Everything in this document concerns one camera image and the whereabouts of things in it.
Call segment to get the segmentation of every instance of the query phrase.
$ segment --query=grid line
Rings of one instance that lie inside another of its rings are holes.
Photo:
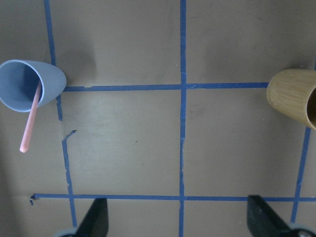
[[[179,160],[179,237],[184,235],[184,174],[183,151],[186,139],[186,109],[187,109],[187,63],[186,63],[186,0],[180,1],[180,73],[181,73],[181,105],[180,105],[180,160]]]
[[[52,26],[52,21],[51,21],[49,0],[44,0],[44,11],[45,11],[45,19],[46,19],[49,53],[50,53],[50,63],[52,65],[56,66],[55,43],[54,43],[54,36],[53,36],[53,26]],[[58,95],[56,97],[56,101],[57,101],[58,119],[60,121],[62,121],[63,120],[63,113],[62,113],[61,96],[60,95]]]
[[[184,201],[248,201],[248,197],[232,196],[154,196],[154,195],[102,195],[102,194],[34,194],[30,200],[38,198],[70,198],[73,199],[95,199],[107,198],[117,200],[184,200]],[[294,202],[295,197],[262,197],[265,201]],[[316,197],[299,197],[298,202],[316,202]]]
[[[307,150],[308,150],[310,135],[311,135],[311,129],[309,127],[306,127],[305,134],[304,134],[304,142],[303,142],[300,166],[299,166],[299,171],[298,171],[298,175],[297,175],[295,197],[294,197],[292,214],[291,214],[291,222],[292,223],[294,223],[296,220],[296,214],[297,214],[298,202],[299,202],[301,187],[302,187],[302,182],[303,182],[303,175],[304,175],[305,163],[306,163],[306,158],[307,158]]]
[[[64,154],[64,160],[65,160],[66,180],[67,180],[67,184],[68,184],[70,212],[71,212],[73,227],[77,227],[77,218],[76,218],[75,201],[73,198],[73,194],[74,194],[73,193],[73,184],[72,184],[71,176],[70,176],[70,164],[69,164],[69,157],[68,157],[67,139],[71,135],[73,135],[75,132],[76,132],[76,130],[73,130],[71,133],[69,133],[62,140],[63,154]]]
[[[134,91],[134,90],[181,90],[181,84],[161,85],[95,85],[67,86],[64,92],[89,92],[89,91]],[[190,83],[186,89],[241,89],[241,88],[267,88],[268,82],[228,82],[228,83]]]

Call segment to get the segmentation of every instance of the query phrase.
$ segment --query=floor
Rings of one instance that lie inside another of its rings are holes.
[[[315,1],[0,7],[0,62],[48,62],[67,76],[25,154],[28,114],[0,104],[4,231],[49,237],[107,197],[109,237],[249,237],[249,194],[316,228],[316,132],[265,95],[279,71],[314,69]]]

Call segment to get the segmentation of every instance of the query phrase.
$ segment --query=painter's tape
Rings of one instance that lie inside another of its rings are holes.
[[[192,83],[187,89],[240,89],[240,88],[267,88],[268,82],[241,82],[241,83]]]
[[[181,90],[186,84],[186,73],[181,73],[182,84],[165,85],[96,85],[92,87],[67,86],[64,92],[80,91],[133,91],[133,90]],[[268,82],[242,82],[242,83],[190,83],[186,89],[238,89],[238,88],[267,88]]]
[[[129,91],[129,90],[180,90],[179,84],[166,85],[96,85],[92,87],[67,86],[64,92],[76,91]]]
[[[181,73],[181,105],[180,105],[180,183],[179,183],[179,237],[184,235],[184,173],[183,151],[186,138],[186,109],[187,109],[187,61],[186,61],[186,38],[187,38],[187,2],[180,1],[180,73]]]
[[[75,209],[75,201],[73,197],[73,185],[70,176],[70,164],[69,164],[69,157],[68,157],[68,148],[67,148],[67,139],[76,133],[76,130],[71,131],[63,140],[62,140],[62,147],[63,147],[63,154],[64,154],[64,161],[65,161],[65,169],[66,169],[66,180],[68,184],[68,194],[69,194],[69,204],[70,204],[70,212],[73,222],[73,227],[77,226],[77,218],[76,218],[76,209]]]
[[[50,61],[52,65],[56,66],[55,44],[54,44],[54,37],[53,37],[53,27],[51,23],[49,0],[44,0],[44,9],[45,9],[45,17],[46,17]]]
[[[302,148],[302,155],[300,161],[300,167],[297,176],[296,189],[295,189],[295,198],[293,202],[292,214],[291,214],[291,222],[294,223],[296,220],[296,214],[298,209],[298,203],[300,201],[301,187],[303,182],[304,169],[307,158],[308,144],[310,141],[311,129],[309,127],[305,128],[304,142]]]
[[[63,110],[61,107],[61,96],[60,95],[56,97],[56,101],[57,101],[58,119],[60,121],[62,121],[63,120]]]
[[[70,198],[73,199],[130,199],[130,200],[185,200],[185,201],[248,201],[248,197],[206,197],[206,196],[147,196],[147,195],[99,195],[99,194],[34,194],[30,198],[36,201],[38,198]],[[294,197],[262,197],[265,201],[293,202]],[[300,197],[299,202],[316,202],[316,197]]]

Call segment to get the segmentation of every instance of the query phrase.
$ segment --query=cup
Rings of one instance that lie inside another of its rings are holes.
[[[274,109],[316,130],[316,71],[281,71],[271,79],[267,99]]]
[[[10,109],[29,112],[39,80],[38,107],[47,104],[66,87],[66,76],[59,68],[44,62],[9,60],[0,65],[0,100]]]

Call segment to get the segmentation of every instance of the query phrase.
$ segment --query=tan cup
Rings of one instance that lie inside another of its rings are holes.
[[[316,71],[286,69],[276,74],[267,99],[274,109],[316,130]]]

